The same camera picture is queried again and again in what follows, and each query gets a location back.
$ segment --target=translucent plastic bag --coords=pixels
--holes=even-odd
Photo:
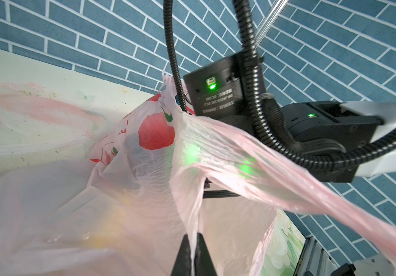
[[[219,276],[257,276],[276,208],[328,214],[396,266],[396,229],[334,194],[249,134],[176,104],[173,79],[128,114],[88,161],[0,179],[0,276],[170,275],[203,233]],[[202,200],[203,183],[243,197]]]

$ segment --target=green led light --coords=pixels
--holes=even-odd
[[[192,144],[185,149],[185,159],[186,165],[194,164],[200,160],[199,155],[201,153],[201,148]]]

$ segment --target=plastic bag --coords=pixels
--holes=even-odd
[[[164,91],[128,114],[88,161],[0,179],[0,276],[170,275],[203,233],[219,276],[257,276],[276,208],[333,216],[396,267],[396,229],[249,134],[194,117]],[[208,178],[243,197],[203,200]]]

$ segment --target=black cable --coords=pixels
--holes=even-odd
[[[204,191],[202,198],[222,198],[222,197],[236,197],[239,196],[237,193],[233,193],[227,190],[219,191]]]
[[[181,76],[179,75],[178,62],[176,60],[175,44],[172,30],[172,3],[173,0],[165,0],[163,4],[164,34],[166,36],[166,46],[168,48],[169,61],[171,64],[173,80],[175,81],[176,93],[178,95],[179,106],[185,112],[185,95],[182,90]]]
[[[283,120],[283,116],[277,102],[274,99],[270,99],[268,103],[273,108],[273,112],[277,118],[271,125],[268,124],[263,112],[258,78],[261,72],[258,66],[254,25],[250,13],[249,1],[233,0],[233,3],[242,42],[242,58],[246,74],[245,98],[247,101],[247,108],[250,112],[256,135],[262,143],[282,153],[304,168],[321,171],[333,171],[341,168],[355,167],[396,149],[396,129],[394,129],[371,144],[336,156],[303,155],[299,152],[290,150],[278,136],[280,133],[284,135],[285,132],[281,131],[283,124],[279,124],[280,120]]]

